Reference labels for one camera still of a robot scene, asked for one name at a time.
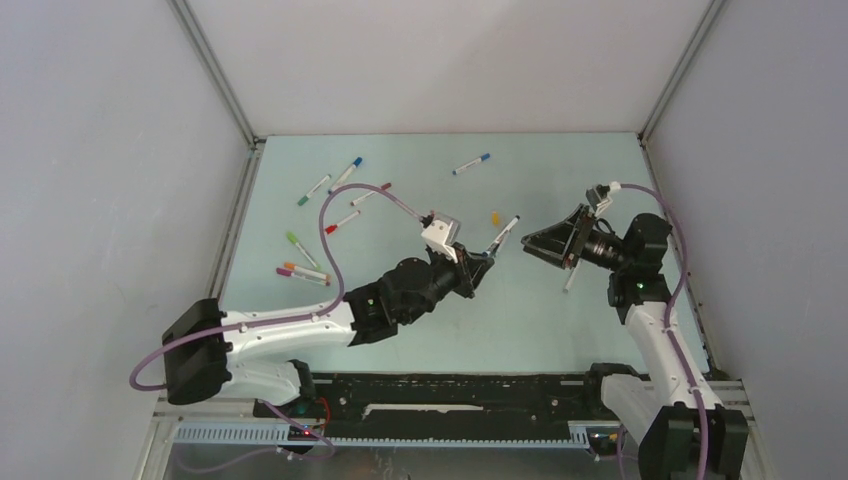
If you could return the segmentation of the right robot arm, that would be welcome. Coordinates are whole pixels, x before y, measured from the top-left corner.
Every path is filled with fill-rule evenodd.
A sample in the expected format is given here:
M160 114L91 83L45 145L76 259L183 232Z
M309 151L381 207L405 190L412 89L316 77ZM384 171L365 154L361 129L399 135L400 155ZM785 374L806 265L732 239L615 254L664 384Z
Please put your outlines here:
M671 291L661 272L671 225L642 213L623 237L599 231L584 204L563 221L525 235L523 250L562 269L579 262L609 270L608 303L635 341L653 384L624 373L608 374L581 392L585 411L596 418L614 413L638 444L644 479L669 479L689 468L738 479L749 428L745 416L723 405L698 370L679 335Z

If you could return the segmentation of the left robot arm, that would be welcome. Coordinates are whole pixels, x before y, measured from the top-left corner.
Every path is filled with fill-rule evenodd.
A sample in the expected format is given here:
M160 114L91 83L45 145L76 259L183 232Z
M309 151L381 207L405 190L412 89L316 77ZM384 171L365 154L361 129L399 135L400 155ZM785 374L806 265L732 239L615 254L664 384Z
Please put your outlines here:
M306 362L284 353L373 344L397 334L455 293L471 299L495 264L494 251L455 246L452 261L434 251L410 257L378 280L345 293L335 307L225 312L217 299L195 302L163 334L166 398L192 405L212 398L256 399L304 416L316 403Z

